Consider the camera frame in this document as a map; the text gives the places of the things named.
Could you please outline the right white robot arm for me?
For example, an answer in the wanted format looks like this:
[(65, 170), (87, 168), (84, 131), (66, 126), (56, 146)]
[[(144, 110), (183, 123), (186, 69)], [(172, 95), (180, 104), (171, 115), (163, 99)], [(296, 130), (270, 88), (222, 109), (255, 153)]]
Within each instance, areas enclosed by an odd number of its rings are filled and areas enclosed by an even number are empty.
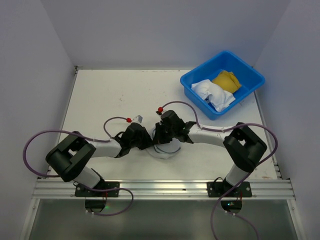
[(211, 130), (198, 126), (195, 121), (184, 122), (173, 110), (158, 110), (156, 113), (160, 116), (160, 122), (155, 124), (154, 145), (168, 144), (177, 139), (181, 143), (209, 144), (226, 149), (233, 166), (221, 185), (212, 185), (222, 194), (252, 173), (267, 150), (265, 142), (242, 122), (231, 131), (222, 128)]

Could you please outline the white bra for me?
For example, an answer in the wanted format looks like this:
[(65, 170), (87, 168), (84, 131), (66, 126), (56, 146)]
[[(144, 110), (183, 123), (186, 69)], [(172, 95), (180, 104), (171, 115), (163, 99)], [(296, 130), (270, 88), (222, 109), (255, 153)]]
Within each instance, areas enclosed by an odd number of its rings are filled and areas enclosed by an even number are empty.
[(217, 112), (222, 112), (232, 104), (236, 98), (234, 95), (209, 79), (202, 80), (191, 85), (191, 89), (205, 102), (210, 103)]

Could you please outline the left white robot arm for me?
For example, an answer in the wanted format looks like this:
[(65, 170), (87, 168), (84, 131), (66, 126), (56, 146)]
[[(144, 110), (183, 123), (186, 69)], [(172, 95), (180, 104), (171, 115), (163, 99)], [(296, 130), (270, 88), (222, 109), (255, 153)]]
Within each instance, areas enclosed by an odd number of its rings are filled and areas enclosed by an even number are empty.
[(45, 157), (64, 182), (77, 182), (95, 188), (103, 178), (87, 167), (91, 158), (121, 158), (132, 148), (144, 150), (153, 145), (151, 136), (139, 123), (131, 123), (124, 132), (106, 142), (88, 142), (83, 135), (74, 131), (54, 147)]

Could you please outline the yellow bra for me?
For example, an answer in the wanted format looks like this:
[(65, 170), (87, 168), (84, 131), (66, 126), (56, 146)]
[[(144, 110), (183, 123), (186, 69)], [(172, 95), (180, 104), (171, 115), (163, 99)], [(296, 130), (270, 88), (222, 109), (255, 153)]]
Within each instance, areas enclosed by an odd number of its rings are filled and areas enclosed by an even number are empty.
[(224, 91), (227, 91), (231, 94), (237, 92), (242, 85), (240, 84), (237, 77), (234, 75), (233, 72), (229, 72), (226, 70), (222, 70), (213, 80), (213, 84), (218, 85)]

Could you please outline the white mesh laundry bag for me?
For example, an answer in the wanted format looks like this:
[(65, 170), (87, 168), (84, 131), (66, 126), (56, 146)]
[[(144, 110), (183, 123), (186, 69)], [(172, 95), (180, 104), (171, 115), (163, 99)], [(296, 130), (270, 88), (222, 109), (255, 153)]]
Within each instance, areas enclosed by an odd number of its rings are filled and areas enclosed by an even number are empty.
[(149, 155), (156, 159), (167, 160), (177, 155), (181, 150), (181, 143), (173, 138), (169, 143), (156, 144), (146, 149)]

